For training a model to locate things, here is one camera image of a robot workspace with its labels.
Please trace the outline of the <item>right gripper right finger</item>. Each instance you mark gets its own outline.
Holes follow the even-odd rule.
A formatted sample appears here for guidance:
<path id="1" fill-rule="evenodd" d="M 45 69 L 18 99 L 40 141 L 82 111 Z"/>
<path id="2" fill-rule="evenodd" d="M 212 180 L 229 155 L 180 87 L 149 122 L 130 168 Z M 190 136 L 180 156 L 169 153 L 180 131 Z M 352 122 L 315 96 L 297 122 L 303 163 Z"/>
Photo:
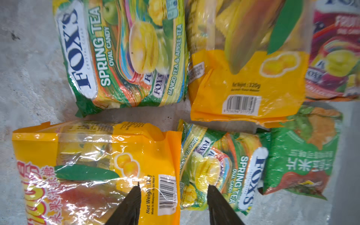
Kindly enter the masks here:
<path id="1" fill-rule="evenodd" d="M 210 225 L 245 225 L 214 185 L 208 186 Z"/>

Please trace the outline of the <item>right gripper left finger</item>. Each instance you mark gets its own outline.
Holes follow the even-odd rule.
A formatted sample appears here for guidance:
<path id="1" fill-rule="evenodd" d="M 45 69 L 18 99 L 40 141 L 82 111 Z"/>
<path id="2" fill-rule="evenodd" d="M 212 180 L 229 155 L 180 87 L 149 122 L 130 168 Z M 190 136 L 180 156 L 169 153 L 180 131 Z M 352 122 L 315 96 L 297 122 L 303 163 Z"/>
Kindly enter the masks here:
<path id="1" fill-rule="evenodd" d="M 141 209 L 140 184 L 134 186 L 105 225 L 138 225 Z"/>

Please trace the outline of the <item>green snack bag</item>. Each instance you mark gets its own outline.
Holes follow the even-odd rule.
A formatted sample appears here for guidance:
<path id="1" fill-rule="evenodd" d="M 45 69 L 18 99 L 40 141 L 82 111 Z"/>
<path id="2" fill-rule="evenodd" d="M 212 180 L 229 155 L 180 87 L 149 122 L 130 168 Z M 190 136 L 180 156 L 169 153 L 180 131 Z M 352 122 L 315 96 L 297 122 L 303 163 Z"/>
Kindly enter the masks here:
<path id="1" fill-rule="evenodd" d="M 301 106 L 297 114 L 270 131 L 258 130 L 268 149 L 260 193 L 285 189 L 325 199 L 333 170 L 343 115 L 335 109 Z"/>
<path id="2" fill-rule="evenodd" d="M 184 1 L 53 1 L 67 79 L 82 118 L 183 101 Z"/>
<path id="3" fill-rule="evenodd" d="M 181 209 L 208 209 L 208 186 L 213 185 L 236 212 L 247 215 L 269 155 L 270 132 L 226 132 L 184 120 L 178 131 Z"/>

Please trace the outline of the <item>yellow candy snack bag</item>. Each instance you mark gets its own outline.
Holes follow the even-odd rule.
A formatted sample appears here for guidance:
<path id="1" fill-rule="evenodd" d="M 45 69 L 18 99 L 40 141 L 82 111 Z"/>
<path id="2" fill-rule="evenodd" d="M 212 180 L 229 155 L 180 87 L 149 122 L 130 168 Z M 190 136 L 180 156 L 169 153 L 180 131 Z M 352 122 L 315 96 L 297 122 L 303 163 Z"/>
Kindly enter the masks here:
<path id="1" fill-rule="evenodd" d="M 305 100 L 314 1 L 188 1 L 190 118 L 280 127 Z"/>

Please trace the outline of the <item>pink candy snack bag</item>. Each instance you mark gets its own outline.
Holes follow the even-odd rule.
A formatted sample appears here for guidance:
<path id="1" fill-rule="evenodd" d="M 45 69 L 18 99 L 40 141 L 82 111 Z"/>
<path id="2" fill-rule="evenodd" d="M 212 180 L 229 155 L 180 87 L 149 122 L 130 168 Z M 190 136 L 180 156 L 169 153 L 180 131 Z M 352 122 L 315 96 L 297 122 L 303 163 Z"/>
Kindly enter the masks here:
<path id="1" fill-rule="evenodd" d="M 306 79 L 308 101 L 360 97 L 360 2 L 316 1 Z"/>

